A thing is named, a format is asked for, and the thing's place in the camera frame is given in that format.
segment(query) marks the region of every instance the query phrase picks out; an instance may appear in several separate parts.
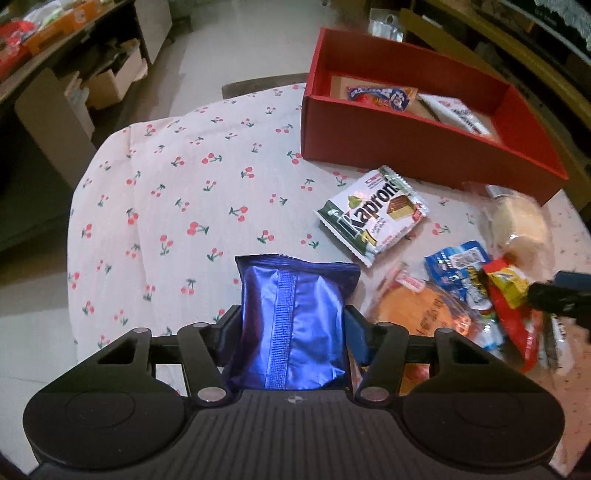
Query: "orange box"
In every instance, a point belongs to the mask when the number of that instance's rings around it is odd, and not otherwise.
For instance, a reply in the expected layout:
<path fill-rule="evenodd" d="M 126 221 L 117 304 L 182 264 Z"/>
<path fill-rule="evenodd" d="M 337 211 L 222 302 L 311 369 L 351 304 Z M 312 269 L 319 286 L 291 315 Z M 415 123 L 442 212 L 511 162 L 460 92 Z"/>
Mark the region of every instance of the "orange box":
<path fill-rule="evenodd" d="M 42 30 L 35 32 L 25 42 L 25 45 L 31 55 L 39 55 L 43 50 L 95 19 L 98 12 L 95 0 L 85 2 L 72 10 L 68 10 L 60 18 L 51 22 Z"/>

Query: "yellow candy package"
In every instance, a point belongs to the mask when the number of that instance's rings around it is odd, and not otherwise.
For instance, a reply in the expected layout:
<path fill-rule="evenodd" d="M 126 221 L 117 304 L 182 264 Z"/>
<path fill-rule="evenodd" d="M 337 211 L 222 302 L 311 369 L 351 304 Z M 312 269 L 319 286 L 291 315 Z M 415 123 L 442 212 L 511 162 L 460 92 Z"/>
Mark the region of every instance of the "yellow candy package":
<path fill-rule="evenodd" d="M 487 272 L 487 275 L 501 291 L 509 307 L 515 310 L 525 304 L 527 290 L 530 287 L 527 275 L 515 265 L 507 264 L 502 258 L 491 262 L 489 267 L 496 268 Z"/>

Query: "cardboard box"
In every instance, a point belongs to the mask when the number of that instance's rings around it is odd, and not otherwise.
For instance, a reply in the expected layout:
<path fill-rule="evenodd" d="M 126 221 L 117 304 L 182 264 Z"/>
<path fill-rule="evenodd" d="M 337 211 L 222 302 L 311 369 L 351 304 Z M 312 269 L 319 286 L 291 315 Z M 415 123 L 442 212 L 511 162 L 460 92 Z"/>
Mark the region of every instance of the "cardboard box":
<path fill-rule="evenodd" d="M 459 98 L 490 119 L 487 140 L 411 112 L 334 98 L 333 77 Z M 322 29 L 304 92 L 302 155 L 462 188 L 465 181 L 513 188 L 545 203 L 568 175 L 516 88 L 463 63 L 409 44 Z"/>
<path fill-rule="evenodd" d="M 101 110 L 120 102 L 142 70 L 144 64 L 139 52 L 139 40 L 129 40 L 122 46 L 130 55 L 117 74 L 109 69 L 86 82 L 85 86 L 90 90 L 86 106 Z"/>
<path fill-rule="evenodd" d="M 98 11 L 97 2 L 89 0 L 72 10 L 68 10 L 60 18 L 51 22 L 42 30 L 35 32 L 25 42 L 25 45 L 31 55 L 39 55 L 43 50 L 84 27 L 90 20 L 95 19 Z"/>

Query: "snack package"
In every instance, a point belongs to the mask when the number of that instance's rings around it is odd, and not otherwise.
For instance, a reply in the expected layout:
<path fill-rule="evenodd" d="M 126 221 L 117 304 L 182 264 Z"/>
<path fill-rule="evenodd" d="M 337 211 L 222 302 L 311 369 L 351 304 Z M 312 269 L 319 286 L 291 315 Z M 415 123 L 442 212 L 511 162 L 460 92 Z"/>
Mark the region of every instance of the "snack package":
<path fill-rule="evenodd" d="M 527 302 L 531 282 L 518 267 L 498 258 L 487 265 L 486 274 L 501 291 L 509 308 L 516 309 Z"/>
<path fill-rule="evenodd" d="M 357 103 L 391 108 L 404 112 L 415 99 L 418 90 L 412 87 L 347 87 L 347 97 Z"/>
<path fill-rule="evenodd" d="M 233 389 L 315 390 L 346 382 L 342 312 L 361 270 L 283 255 L 236 257 L 242 336 L 223 371 Z"/>
<path fill-rule="evenodd" d="M 500 258 L 482 268 L 485 273 L 490 275 L 509 265 L 510 263 L 506 259 Z M 512 309 L 501 289 L 493 282 L 489 282 L 488 290 L 501 325 L 524 359 L 525 364 L 522 370 L 527 372 L 538 361 L 540 332 L 543 323 L 542 313 L 532 310 L 527 303 Z"/>
<path fill-rule="evenodd" d="M 419 94 L 419 98 L 427 104 L 441 123 L 461 128 L 481 137 L 493 138 L 491 132 L 461 100 L 425 93 Z"/>
<path fill-rule="evenodd" d="M 425 266 L 429 277 L 439 287 L 482 316 L 494 318 L 495 312 L 482 272 L 482 266 L 489 261 L 480 243 L 471 240 L 425 257 Z"/>
<path fill-rule="evenodd" d="M 367 172 L 316 212 L 368 267 L 427 214 L 422 198 L 386 166 Z"/>
<path fill-rule="evenodd" d="M 542 365 L 561 377 L 574 367 L 574 358 L 566 336 L 566 328 L 561 318 L 553 313 L 543 313 L 544 348 L 540 348 L 538 358 Z"/>
<path fill-rule="evenodd" d="M 548 222 L 540 205 L 523 193 L 497 185 L 469 183 L 468 189 L 487 220 L 483 236 L 495 258 L 510 257 L 533 281 L 554 273 L 554 248 Z"/>
<path fill-rule="evenodd" d="M 432 282 L 415 278 L 408 265 L 386 274 L 372 301 L 369 320 L 402 325 L 411 335 L 433 336 L 438 328 L 452 328 L 470 337 L 472 318 L 450 294 Z M 429 378 L 428 365 L 407 364 L 404 375 L 412 384 Z"/>

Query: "white tablecloth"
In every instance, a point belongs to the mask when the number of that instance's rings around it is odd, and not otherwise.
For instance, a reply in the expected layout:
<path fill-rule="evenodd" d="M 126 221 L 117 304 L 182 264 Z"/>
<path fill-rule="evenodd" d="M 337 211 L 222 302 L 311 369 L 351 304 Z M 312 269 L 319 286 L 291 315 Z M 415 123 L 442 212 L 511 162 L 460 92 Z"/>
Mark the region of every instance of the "white tablecloth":
<path fill-rule="evenodd" d="M 237 255 L 354 260 L 313 210 L 365 170 L 301 157 L 303 91 L 287 86 L 131 125 L 101 146 L 74 193 L 70 218 L 69 307 L 79 360 L 135 327 L 171 335 L 189 323 L 217 321 L 241 300 Z M 478 212 L 462 192 L 410 183 L 431 213 L 371 269 L 362 267 L 353 299 L 362 311 L 396 260 L 419 268 L 441 248 L 483 241 Z M 564 192 L 544 208 L 557 269 L 591 273 L 591 239 Z M 591 437 L 591 353 L 575 341 L 580 329 L 570 332 L 577 356 L 571 374 L 553 383 L 532 374 L 565 409 L 566 436 L 553 462 L 562 473 Z"/>

